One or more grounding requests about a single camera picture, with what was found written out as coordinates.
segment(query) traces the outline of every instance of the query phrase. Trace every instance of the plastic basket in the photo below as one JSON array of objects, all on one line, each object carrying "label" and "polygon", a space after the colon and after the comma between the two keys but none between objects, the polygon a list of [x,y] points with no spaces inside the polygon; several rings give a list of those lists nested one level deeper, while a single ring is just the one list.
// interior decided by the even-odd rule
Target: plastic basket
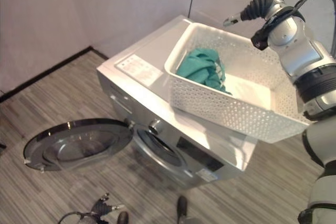
[{"label": "plastic basket", "polygon": [[[196,48],[218,51],[225,66],[226,90],[232,96],[175,74]],[[192,23],[168,57],[165,70],[170,75],[170,105],[188,113],[268,143],[299,134],[308,126],[277,54],[269,48],[256,49],[247,38]]]}]

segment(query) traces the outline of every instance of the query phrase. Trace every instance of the shoe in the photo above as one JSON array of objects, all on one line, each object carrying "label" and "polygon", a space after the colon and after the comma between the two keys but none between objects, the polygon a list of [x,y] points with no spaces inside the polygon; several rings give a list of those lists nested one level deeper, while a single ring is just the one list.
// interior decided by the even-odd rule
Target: shoe
[{"label": "shoe", "polygon": [[177,201],[177,224],[179,224],[182,216],[187,216],[188,200],[184,196],[180,196]]},{"label": "shoe", "polygon": [[123,211],[119,214],[117,224],[128,224],[128,213]]}]

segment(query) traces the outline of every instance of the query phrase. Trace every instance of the baseboard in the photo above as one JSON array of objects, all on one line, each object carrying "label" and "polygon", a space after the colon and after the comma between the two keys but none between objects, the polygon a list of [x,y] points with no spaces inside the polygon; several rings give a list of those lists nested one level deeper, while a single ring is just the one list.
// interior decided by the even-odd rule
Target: baseboard
[{"label": "baseboard", "polygon": [[14,89],[8,91],[7,93],[4,93],[4,94],[0,97],[0,103],[6,101],[7,99],[9,99],[9,98],[11,98],[12,96],[16,95],[18,92],[24,90],[26,87],[32,85],[33,83],[37,82],[38,80],[42,79],[43,77],[45,77],[45,76],[51,74],[52,72],[56,71],[57,69],[59,69],[59,68],[65,66],[66,64],[72,62],[73,60],[77,59],[78,57],[80,57],[80,56],[82,56],[82,55],[85,55],[86,53],[88,53],[88,52],[90,52],[90,51],[92,51],[92,50],[94,50],[95,53],[96,53],[97,55],[99,55],[100,57],[104,58],[104,57],[102,56],[102,53],[97,53],[96,50],[95,50],[93,47],[89,46],[89,47],[83,49],[82,51],[80,51],[80,52],[74,54],[73,56],[70,56],[69,58],[65,59],[64,61],[62,61],[62,62],[56,64],[55,66],[53,66],[53,67],[47,69],[46,71],[44,71],[44,72],[38,74],[37,76],[31,78],[30,80],[28,80],[28,81],[22,83],[21,85],[17,86],[16,88],[14,88]]},{"label": "baseboard", "polygon": [[95,48],[92,48],[91,51],[94,52],[96,55],[100,56],[100,58],[102,58],[104,60],[108,60],[109,59],[109,57],[107,57],[105,54],[103,54],[102,52],[98,51]]}]

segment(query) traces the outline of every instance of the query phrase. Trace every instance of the silver washing machine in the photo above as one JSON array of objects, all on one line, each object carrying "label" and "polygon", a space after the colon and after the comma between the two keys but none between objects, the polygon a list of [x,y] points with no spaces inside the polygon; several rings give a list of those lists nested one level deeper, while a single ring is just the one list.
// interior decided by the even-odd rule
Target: silver washing machine
[{"label": "silver washing machine", "polygon": [[[182,188],[241,174],[256,139],[167,102],[164,63],[190,22],[180,16],[97,68],[119,120],[85,119],[50,128],[27,143],[26,165],[44,171],[88,166],[131,143],[137,161],[140,157],[141,164]],[[108,55],[109,45],[102,48]]]}]

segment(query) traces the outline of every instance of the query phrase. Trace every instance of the black cable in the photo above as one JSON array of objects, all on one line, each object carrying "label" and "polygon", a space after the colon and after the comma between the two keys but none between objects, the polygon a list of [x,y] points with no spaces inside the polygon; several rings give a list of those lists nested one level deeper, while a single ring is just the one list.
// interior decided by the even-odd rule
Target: black cable
[{"label": "black cable", "polygon": [[66,215],[64,215],[58,222],[57,224],[61,224],[62,221],[67,218],[68,216],[70,215],[80,215],[80,219],[83,219],[85,216],[88,216],[88,217],[92,217],[92,214],[90,212],[77,212],[77,211],[74,211],[74,212],[69,212],[67,213]]},{"label": "black cable", "polygon": [[[298,6],[300,8],[307,0],[299,0],[299,2],[296,3],[295,7]],[[332,46],[330,54],[333,56],[333,58],[336,58],[336,0],[332,0],[334,4],[334,32],[333,32],[333,38],[332,38]]]},{"label": "black cable", "polygon": [[57,222],[57,224],[61,224],[61,222],[65,219],[65,218],[67,218],[69,215],[82,215],[82,213],[81,212],[69,212],[69,213],[67,213],[66,215],[64,215],[58,222]]}]

